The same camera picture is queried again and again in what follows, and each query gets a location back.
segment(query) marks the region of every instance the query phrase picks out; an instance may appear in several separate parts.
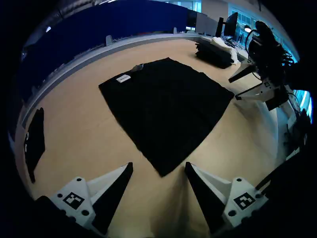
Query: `blue partition panel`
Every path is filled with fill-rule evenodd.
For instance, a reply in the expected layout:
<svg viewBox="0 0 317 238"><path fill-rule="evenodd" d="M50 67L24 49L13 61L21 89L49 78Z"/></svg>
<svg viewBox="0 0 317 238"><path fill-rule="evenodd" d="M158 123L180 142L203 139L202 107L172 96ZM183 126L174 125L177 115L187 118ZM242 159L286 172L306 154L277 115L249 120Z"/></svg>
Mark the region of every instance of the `blue partition panel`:
<svg viewBox="0 0 317 238"><path fill-rule="evenodd" d="M187 9L156 1L118 0L78 12L52 27L28 52L17 74L26 102L32 86L76 55L113 38L153 31L185 31Z"/></svg>

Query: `folded black clothing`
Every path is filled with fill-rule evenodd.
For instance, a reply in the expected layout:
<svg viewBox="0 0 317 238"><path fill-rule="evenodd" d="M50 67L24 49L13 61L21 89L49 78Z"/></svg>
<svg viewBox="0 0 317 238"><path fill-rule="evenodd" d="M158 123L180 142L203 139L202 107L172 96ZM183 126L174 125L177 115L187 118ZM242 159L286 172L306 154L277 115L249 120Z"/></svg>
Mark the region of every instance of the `folded black clothing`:
<svg viewBox="0 0 317 238"><path fill-rule="evenodd" d="M32 183L35 183L34 170L45 151L44 109L36 110L24 139L25 163Z"/></svg>
<svg viewBox="0 0 317 238"><path fill-rule="evenodd" d="M131 78L121 83L123 75ZM145 63L99 85L118 123L161 176L211 132L234 94L170 58Z"/></svg>
<svg viewBox="0 0 317 238"><path fill-rule="evenodd" d="M221 69L228 68L234 62L231 59L231 54L229 52L224 51L210 43L197 43L196 48L198 49L196 56L199 59L204 60Z"/></svg>

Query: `white wall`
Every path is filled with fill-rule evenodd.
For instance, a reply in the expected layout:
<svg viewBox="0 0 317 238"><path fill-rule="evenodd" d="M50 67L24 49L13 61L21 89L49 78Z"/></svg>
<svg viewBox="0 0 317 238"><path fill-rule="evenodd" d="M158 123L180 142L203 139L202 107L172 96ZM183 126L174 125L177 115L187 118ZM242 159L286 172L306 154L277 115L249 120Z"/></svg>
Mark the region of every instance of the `white wall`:
<svg viewBox="0 0 317 238"><path fill-rule="evenodd" d="M228 3L221 0L202 0L201 13L218 22L220 17L228 18Z"/></svg>

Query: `wooden table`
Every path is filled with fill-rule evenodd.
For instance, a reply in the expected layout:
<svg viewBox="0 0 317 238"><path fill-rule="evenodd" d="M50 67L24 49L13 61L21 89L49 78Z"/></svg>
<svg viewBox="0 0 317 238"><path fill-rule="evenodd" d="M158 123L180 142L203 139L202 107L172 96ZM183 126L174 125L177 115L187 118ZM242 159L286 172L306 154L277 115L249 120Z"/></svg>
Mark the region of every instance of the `wooden table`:
<svg viewBox="0 0 317 238"><path fill-rule="evenodd" d="M46 150L35 169L35 184L30 183L21 163L25 131L17 126L17 167L21 177L27 177L32 196L50 196L75 176L90 180L133 162L134 173L109 227L110 237L208 236L206 221L184 173L185 162L227 180L241 176L256 185L275 166L276 111L269 112L261 102L233 99L200 146L161 178L118 125L98 88L137 64L166 57L204 72L234 93L259 83L248 75L230 84L228 78L239 65L215 68L197 59L195 52L195 42L189 40L145 44L95 61L57 85L37 106L45 111Z"/></svg>

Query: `white cloth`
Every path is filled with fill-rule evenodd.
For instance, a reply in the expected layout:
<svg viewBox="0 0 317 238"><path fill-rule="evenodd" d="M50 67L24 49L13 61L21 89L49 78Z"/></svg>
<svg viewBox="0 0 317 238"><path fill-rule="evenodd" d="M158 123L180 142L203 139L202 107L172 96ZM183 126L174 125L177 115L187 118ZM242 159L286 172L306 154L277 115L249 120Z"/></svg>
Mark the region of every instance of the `white cloth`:
<svg viewBox="0 0 317 238"><path fill-rule="evenodd" d="M231 46L227 46L224 41L220 37L213 37L210 39L210 43L213 44L214 46L227 51L228 53L231 54L231 59L234 61L233 64L237 64L238 61L238 55L237 55L237 50L232 48Z"/></svg>

